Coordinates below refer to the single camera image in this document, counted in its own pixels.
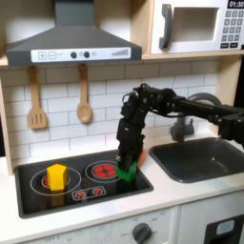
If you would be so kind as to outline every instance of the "faucet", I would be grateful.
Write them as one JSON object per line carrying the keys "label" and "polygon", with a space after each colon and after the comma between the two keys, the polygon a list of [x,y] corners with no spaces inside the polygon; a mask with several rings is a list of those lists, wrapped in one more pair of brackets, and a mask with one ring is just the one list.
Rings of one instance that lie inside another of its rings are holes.
{"label": "faucet", "polygon": [[[190,101],[200,101],[206,100],[211,102],[213,105],[221,106],[220,100],[209,93],[201,92],[197,94],[193,94],[187,98]],[[193,120],[191,119],[190,124],[186,124],[186,117],[178,117],[177,121],[171,127],[171,136],[174,141],[184,142],[185,135],[194,134]]]}

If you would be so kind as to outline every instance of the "range hood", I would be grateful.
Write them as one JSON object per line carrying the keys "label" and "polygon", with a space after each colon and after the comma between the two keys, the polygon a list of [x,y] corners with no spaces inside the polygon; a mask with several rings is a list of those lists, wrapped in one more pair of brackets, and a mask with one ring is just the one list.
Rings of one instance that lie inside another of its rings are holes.
{"label": "range hood", "polygon": [[54,8],[55,28],[6,46],[10,66],[141,60],[141,47],[94,25],[93,0],[54,0]]}

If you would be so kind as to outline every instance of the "digital clock display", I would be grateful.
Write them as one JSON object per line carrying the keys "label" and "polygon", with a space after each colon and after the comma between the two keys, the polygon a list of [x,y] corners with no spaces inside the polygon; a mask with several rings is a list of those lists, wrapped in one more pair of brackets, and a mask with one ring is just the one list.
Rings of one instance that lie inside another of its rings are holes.
{"label": "digital clock display", "polygon": [[229,0],[228,9],[243,9],[244,10],[244,0]]}

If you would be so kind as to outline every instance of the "microwave door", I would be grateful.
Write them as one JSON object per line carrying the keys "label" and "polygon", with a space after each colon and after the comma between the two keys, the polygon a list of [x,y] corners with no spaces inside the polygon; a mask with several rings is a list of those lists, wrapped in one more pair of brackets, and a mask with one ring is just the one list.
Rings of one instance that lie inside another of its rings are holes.
{"label": "microwave door", "polygon": [[228,0],[155,1],[152,53],[221,51],[222,40],[229,38],[223,34],[227,7]]}

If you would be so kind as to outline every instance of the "black stovetop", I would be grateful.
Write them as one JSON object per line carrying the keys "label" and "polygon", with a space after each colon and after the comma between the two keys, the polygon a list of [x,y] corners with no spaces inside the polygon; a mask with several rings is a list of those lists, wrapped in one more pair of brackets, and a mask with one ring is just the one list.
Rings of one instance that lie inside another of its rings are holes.
{"label": "black stovetop", "polygon": [[[16,167],[20,217],[51,214],[152,191],[153,186],[139,169],[133,182],[116,176],[116,153],[102,152]],[[68,184],[63,192],[51,192],[48,186],[46,168],[53,164],[68,167]]]}

